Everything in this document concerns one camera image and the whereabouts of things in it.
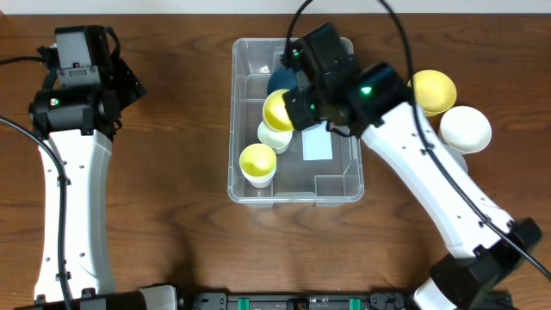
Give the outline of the yellow cup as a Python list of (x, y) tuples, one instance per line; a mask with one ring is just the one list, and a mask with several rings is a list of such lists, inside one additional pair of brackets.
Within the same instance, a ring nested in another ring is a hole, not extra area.
[(247, 146), (239, 156), (241, 170), (254, 177), (262, 177), (276, 168), (276, 154), (262, 143)]
[(271, 131), (289, 132), (294, 127), (289, 119), (283, 95), (289, 89), (279, 89), (271, 92), (263, 103), (263, 123)]

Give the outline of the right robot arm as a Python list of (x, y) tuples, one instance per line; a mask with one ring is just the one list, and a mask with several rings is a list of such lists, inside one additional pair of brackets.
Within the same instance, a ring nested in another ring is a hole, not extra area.
[(331, 24), (287, 40), (282, 62), (308, 81), (283, 96), (293, 128), (324, 123), (361, 140), (397, 173), (441, 234), (447, 255), (413, 294), (415, 306), (488, 307), (493, 289), (531, 260), (540, 227), (495, 204), (446, 150), (392, 66), (362, 69)]

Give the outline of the dark blue bowl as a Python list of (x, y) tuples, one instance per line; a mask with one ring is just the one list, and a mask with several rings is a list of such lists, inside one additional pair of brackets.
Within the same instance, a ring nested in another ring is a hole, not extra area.
[(276, 90), (291, 90), (297, 87), (296, 76), (292, 68), (286, 68), (284, 66), (275, 70), (267, 84), (267, 95)]

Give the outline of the grey small bowl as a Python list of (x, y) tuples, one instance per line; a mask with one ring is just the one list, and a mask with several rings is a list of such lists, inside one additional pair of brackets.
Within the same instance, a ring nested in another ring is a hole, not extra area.
[(467, 162), (465, 158), (461, 155), (461, 153), (456, 150), (454, 147), (445, 145), (446, 149), (448, 150), (449, 154), (452, 156), (452, 158), (455, 160), (455, 162), (466, 172), (468, 173), (468, 167)]

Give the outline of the cream cup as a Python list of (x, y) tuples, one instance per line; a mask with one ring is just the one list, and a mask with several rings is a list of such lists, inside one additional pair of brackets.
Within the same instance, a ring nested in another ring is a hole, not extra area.
[(262, 144), (272, 148), (275, 154), (283, 154), (289, 147), (293, 132), (275, 132), (261, 122), (257, 128), (257, 137)]

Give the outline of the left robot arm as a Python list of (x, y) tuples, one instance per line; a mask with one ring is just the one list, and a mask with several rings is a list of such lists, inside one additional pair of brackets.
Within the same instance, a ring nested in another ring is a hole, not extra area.
[(118, 293), (106, 233), (109, 160), (121, 112), (145, 94), (112, 28), (56, 28), (42, 47), (48, 74), (28, 108), (45, 177), (45, 234), (34, 309), (176, 309), (156, 284)]

